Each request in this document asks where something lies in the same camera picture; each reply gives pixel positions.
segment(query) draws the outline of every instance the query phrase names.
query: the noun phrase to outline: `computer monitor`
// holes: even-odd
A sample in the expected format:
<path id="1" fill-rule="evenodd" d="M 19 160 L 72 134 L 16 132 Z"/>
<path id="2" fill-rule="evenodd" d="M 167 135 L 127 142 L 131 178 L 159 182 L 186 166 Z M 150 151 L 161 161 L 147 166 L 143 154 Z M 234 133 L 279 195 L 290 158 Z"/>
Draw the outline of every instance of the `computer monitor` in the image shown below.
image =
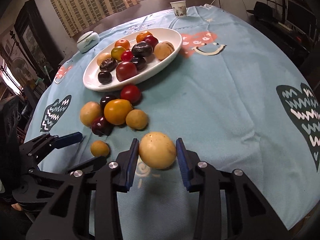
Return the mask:
<path id="1" fill-rule="evenodd" d="M 295 1 L 287 0 L 286 21 L 298 31 L 306 34 L 311 40 L 317 36 L 317 19 L 315 15 Z"/>

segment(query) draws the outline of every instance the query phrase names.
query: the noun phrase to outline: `wavy line pattern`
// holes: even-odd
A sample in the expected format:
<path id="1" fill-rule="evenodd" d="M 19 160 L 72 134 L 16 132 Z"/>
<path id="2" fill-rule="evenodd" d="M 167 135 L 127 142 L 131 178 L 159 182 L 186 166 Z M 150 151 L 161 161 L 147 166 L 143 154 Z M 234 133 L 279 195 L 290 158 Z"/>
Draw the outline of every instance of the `wavy line pattern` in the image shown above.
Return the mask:
<path id="1" fill-rule="evenodd" d="M 316 145 L 320 146 L 320 138 L 318 139 L 318 137 L 315 136 L 315 139 L 313 139 L 311 135 L 309 136 L 309 138 L 313 147 Z"/>
<path id="2" fill-rule="evenodd" d="M 320 122 L 318 122 L 318 124 L 313 123 L 312 126 L 308 124 L 308 127 L 306 127 L 305 124 L 303 123 L 301 126 L 309 135 L 311 134 L 311 130 L 313 132 L 316 132 L 316 130 L 320 131 Z"/>
<path id="3" fill-rule="evenodd" d="M 311 105 L 316 108 L 317 106 L 319 106 L 318 101 L 315 99 L 314 101 L 312 101 L 312 98 L 310 99 Z"/>
<path id="4" fill-rule="evenodd" d="M 305 88 L 304 88 L 303 91 L 305 92 L 305 94 L 307 95 L 307 97 L 309 97 L 309 95 L 313 97 L 313 94 L 312 94 L 312 92 L 311 92 L 309 89 L 305 89 Z"/>
<path id="5" fill-rule="evenodd" d="M 296 111 L 294 111 L 292 108 L 291 108 L 291 113 L 293 113 L 298 119 L 302 119 L 302 120 L 304 120 L 304 119 L 307 119 L 308 121 L 309 121 L 309 119 L 310 119 L 310 117 L 311 118 L 316 118 L 316 119 L 320 119 L 320 115 L 316 112 L 316 111 L 314 111 L 313 109 L 311 109 L 311 112 L 309 112 L 309 111 L 306 111 L 306 113 L 304 113 L 304 112 L 296 112 Z"/>
<path id="6" fill-rule="evenodd" d="M 294 90 L 292 90 L 292 89 L 290 89 L 289 92 L 288 92 L 287 90 L 284 91 L 284 92 L 282 92 L 282 96 L 283 96 L 284 98 L 292 97 L 292 94 L 294 94 L 295 96 L 297 96 L 297 93 L 296 93 Z"/>
<path id="7" fill-rule="evenodd" d="M 310 106 L 310 100 L 308 98 L 305 98 L 304 100 L 298 98 L 298 102 L 296 100 L 293 100 L 293 102 L 286 100 L 286 102 L 291 108 L 294 107 L 295 109 L 298 109 L 298 107 L 301 109 L 302 105 L 304 107 L 307 107 L 307 104 Z"/>

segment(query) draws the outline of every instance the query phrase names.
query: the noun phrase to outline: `speaker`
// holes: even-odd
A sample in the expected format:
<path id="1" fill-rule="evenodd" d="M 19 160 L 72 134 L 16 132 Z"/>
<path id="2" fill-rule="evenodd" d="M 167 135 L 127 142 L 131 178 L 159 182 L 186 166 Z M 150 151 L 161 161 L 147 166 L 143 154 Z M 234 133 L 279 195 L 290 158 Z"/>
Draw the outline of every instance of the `speaker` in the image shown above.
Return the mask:
<path id="1" fill-rule="evenodd" d="M 18 102 L 18 96 L 0 102 L 0 198 L 7 203 L 15 203 L 11 193 L 20 184 Z"/>

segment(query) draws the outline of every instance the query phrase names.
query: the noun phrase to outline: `red fruit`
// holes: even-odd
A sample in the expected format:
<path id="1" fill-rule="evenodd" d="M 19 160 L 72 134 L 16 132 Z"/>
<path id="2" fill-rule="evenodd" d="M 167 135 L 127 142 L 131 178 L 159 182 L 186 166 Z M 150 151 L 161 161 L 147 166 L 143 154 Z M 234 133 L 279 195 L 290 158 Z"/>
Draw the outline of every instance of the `red fruit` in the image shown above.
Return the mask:
<path id="1" fill-rule="evenodd" d="M 116 77 L 120 82 L 137 74 L 137 68 L 132 62 L 121 62 L 116 68 Z"/>
<path id="2" fill-rule="evenodd" d="M 152 35 L 146 36 L 143 41 L 149 43 L 153 49 L 155 49 L 155 46 L 159 43 L 158 39 Z"/>
<path id="3" fill-rule="evenodd" d="M 124 53 L 121 55 L 121 60 L 122 61 L 130 61 L 133 58 L 133 54 L 130 50 L 126 50 Z"/>
<path id="4" fill-rule="evenodd" d="M 127 85 L 121 90 L 120 98 L 128 100 L 131 104 L 134 104 L 140 100 L 141 92 L 135 85 Z"/>
<path id="5" fill-rule="evenodd" d="M 113 124 L 109 123 L 104 116 L 97 118 L 92 122 L 91 130 L 95 135 L 110 135 L 113 130 Z"/>

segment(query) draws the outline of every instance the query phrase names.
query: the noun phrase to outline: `desk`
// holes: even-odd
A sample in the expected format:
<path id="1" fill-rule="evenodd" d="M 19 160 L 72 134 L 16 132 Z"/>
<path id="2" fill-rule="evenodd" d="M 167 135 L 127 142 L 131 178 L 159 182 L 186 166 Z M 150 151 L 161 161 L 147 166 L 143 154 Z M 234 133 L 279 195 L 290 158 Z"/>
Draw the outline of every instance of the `desk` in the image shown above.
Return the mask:
<path id="1" fill-rule="evenodd" d="M 149 115 L 148 128 L 116 127 L 109 137 L 99 138 L 79 120 L 81 107 L 104 95 L 84 87 L 84 70 L 112 42 L 155 27 L 177 30 L 184 43 L 169 66 L 138 85 L 143 101 L 137 108 Z M 50 153 L 40 163 L 41 170 L 62 173 L 92 158 L 90 144 L 97 139 L 110 145 L 108 161 L 113 161 L 129 149 L 133 138 L 161 131 L 173 141 L 182 137 L 188 150 L 218 170 L 244 170 L 287 228 L 315 206 L 320 198 L 320 156 L 313 151 L 317 143 L 314 149 L 309 146 L 309 135 L 312 140 L 320 137 L 312 126 L 317 127 L 318 115 L 298 118 L 291 108 L 296 114 L 311 112 L 310 102 L 320 113 L 319 105 L 299 70 L 267 37 L 232 14 L 207 6 L 188 8 L 188 17 L 180 19 L 172 10 L 157 12 L 107 30 L 100 38 L 97 46 L 85 54 L 77 52 L 63 65 L 64 79 L 53 83 L 36 107 L 26 141 L 44 131 L 59 136 L 80 131 L 85 136 L 80 144 Z M 215 56 L 191 49 L 213 52 L 219 47 L 214 42 L 227 45 Z M 67 107 L 49 120 L 50 126 L 45 120 L 48 110 L 63 101 Z M 301 131 L 298 121 L 309 134 Z M 118 203 L 124 239 L 192 238 L 197 194 L 185 190 L 177 164 L 158 171 L 139 161 L 133 186 L 128 194 L 118 194 Z"/>

